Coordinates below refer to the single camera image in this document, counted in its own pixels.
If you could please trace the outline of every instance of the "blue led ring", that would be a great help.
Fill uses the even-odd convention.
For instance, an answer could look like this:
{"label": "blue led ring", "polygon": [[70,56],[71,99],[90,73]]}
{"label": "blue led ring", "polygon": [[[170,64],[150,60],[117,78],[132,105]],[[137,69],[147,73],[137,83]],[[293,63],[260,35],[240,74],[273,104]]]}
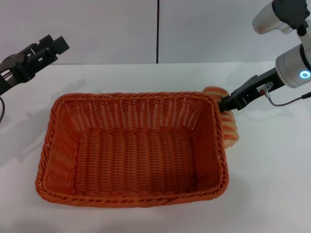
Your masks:
{"label": "blue led ring", "polygon": [[300,73],[300,77],[301,77],[302,79],[308,79],[310,76],[311,76],[311,74],[310,74],[309,71],[302,71],[302,72]]}

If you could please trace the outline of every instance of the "white table surface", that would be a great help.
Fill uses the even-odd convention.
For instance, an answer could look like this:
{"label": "white table surface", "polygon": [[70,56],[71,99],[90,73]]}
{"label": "white table surface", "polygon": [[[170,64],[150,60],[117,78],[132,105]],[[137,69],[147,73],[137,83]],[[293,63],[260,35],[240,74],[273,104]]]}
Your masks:
{"label": "white table surface", "polygon": [[[35,191],[53,102],[70,92],[228,91],[273,62],[50,66],[2,97],[1,233],[310,233],[311,99],[276,108],[264,97],[234,111],[240,140],[226,150],[227,191],[212,201],[149,209],[56,205]],[[284,103],[311,84],[271,94]]]}

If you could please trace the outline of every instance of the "basket rim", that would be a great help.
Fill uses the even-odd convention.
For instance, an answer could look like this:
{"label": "basket rim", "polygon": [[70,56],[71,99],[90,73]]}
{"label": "basket rim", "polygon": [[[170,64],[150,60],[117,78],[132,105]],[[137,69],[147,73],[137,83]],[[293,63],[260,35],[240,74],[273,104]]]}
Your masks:
{"label": "basket rim", "polygon": [[[195,100],[206,100],[212,104],[212,117],[215,118],[215,124],[213,127],[217,132],[217,138],[214,140],[217,142],[217,155],[214,158],[218,164],[220,172],[220,178],[214,188],[209,190],[202,190],[190,193],[173,194],[173,195],[161,195],[161,196],[147,196],[147,197],[91,197],[70,195],[64,193],[54,192],[49,190],[45,185],[47,177],[46,163],[50,156],[50,147],[46,147],[54,136],[54,126],[57,125],[57,116],[62,108],[64,101],[116,101],[117,100],[168,100],[176,98],[193,98]],[[37,193],[45,200],[51,201],[49,198],[55,199],[55,203],[75,205],[75,206],[93,206],[93,207],[151,207],[159,205],[169,205],[177,203],[193,202],[198,200],[211,200],[220,196],[228,186],[228,167],[226,162],[226,155],[223,145],[223,130],[218,103],[213,97],[203,92],[154,92],[154,93],[106,93],[106,94],[92,94],[92,93],[70,93],[59,97],[51,108],[50,121],[48,124],[47,134],[45,136],[44,145],[41,152],[40,162],[38,165],[38,174],[36,177],[35,187]]]}

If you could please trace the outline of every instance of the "orange object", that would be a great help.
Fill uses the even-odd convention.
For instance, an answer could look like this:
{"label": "orange object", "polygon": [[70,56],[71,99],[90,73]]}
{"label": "orange object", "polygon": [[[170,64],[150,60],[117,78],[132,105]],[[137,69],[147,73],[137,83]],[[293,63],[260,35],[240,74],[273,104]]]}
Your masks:
{"label": "orange object", "polygon": [[43,199],[75,206],[214,199],[228,185],[218,104],[202,92],[64,95],[35,185]]}
{"label": "orange object", "polygon": [[[220,102],[223,97],[229,95],[229,93],[216,86],[208,86],[203,90],[203,93],[210,95],[217,102]],[[232,111],[224,111],[221,114],[222,125],[223,125],[223,134],[224,134],[224,147],[227,149],[228,147],[233,146],[239,139],[238,128],[236,125],[236,121],[233,116]]]}

